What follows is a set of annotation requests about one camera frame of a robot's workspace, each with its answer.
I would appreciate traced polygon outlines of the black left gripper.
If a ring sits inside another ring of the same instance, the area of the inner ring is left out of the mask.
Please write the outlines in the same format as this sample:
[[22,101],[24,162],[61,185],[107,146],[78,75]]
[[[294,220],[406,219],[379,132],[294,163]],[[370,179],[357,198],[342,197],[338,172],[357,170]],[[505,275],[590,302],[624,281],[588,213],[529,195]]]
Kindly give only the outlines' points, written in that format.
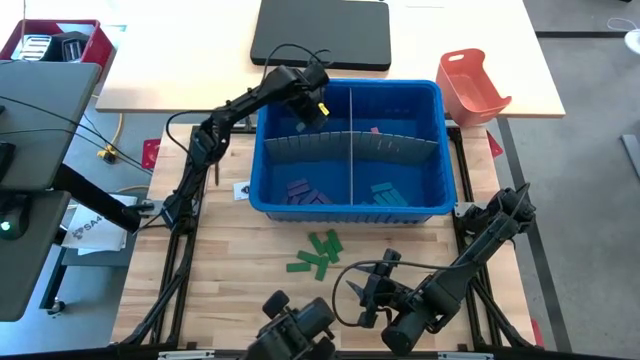
[[319,130],[328,120],[329,110],[324,103],[324,87],[315,90],[297,89],[288,99],[288,107],[297,117],[295,127],[298,133],[304,130]]

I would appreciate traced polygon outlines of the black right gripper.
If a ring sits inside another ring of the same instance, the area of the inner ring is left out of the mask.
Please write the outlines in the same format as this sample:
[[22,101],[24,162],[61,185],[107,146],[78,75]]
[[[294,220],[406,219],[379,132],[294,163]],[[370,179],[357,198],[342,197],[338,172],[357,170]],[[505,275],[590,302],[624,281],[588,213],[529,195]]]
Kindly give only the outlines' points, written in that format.
[[363,308],[357,320],[358,326],[373,328],[380,312],[385,314],[387,324],[390,324],[392,310],[402,311],[408,307],[407,302],[414,295],[414,289],[388,276],[372,274],[375,271],[375,265],[360,264],[356,265],[355,269],[371,274],[363,288],[350,280],[346,281],[358,296],[359,305]]

